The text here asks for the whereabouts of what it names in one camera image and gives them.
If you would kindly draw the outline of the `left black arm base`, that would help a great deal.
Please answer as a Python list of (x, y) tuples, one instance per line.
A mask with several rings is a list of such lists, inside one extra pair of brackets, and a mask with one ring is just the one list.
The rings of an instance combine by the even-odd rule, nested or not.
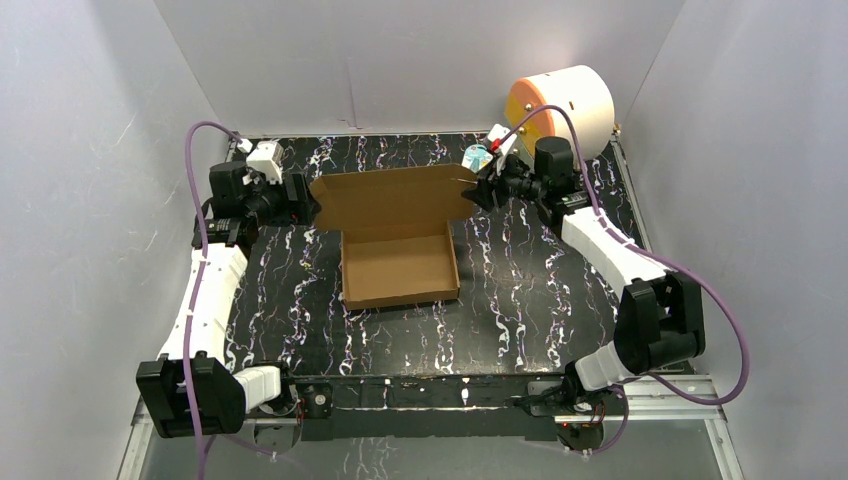
[(329, 383), (297, 379), (272, 366), (240, 371), (235, 380), (244, 393), (245, 423), (252, 427), (253, 446), (269, 456), (296, 447), (308, 420), (331, 416), (333, 389)]

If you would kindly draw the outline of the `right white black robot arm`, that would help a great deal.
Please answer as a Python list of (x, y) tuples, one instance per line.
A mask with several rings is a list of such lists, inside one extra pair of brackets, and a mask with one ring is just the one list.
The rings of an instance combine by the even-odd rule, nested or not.
[(512, 199), (533, 204), (542, 224), (579, 252), (617, 294), (612, 340), (565, 368), (560, 391), (571, 411), (590, 413), (604, 389), (704, 352), (700, 286), (636, 252), (635, 242), (586, 189), (568, 140), (542, 138), (532, 166), (486, 141), (468, 147), (462, 165), (477, 176), (464, 198), (487, 212)]

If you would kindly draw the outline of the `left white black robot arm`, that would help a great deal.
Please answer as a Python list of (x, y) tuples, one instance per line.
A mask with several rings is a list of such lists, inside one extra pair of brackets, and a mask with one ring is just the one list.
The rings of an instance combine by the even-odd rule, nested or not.
[(198, 204), (191, 270), (179, 313), (157, 357), (142, 362), (136, 384), (163, 438), (237, 433), (265, 407), (286, 416), (300, 402), (284, 361), (236, 373), (225, 340), (236, 291), (262, 227), (309, 226), (320, 206), (307, 177), (255, 162), (219, 163), (209, 171), (211, 196)]

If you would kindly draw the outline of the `brown cardboard box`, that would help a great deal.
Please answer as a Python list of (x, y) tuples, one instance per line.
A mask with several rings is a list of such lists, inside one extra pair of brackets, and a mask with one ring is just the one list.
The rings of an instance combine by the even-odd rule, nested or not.
[(474, 210), (459, 164), (322, 175), (310, 185), (320, 231), (341, 235), (343, 303), (350, 311), (458, 298), (451, 224)]

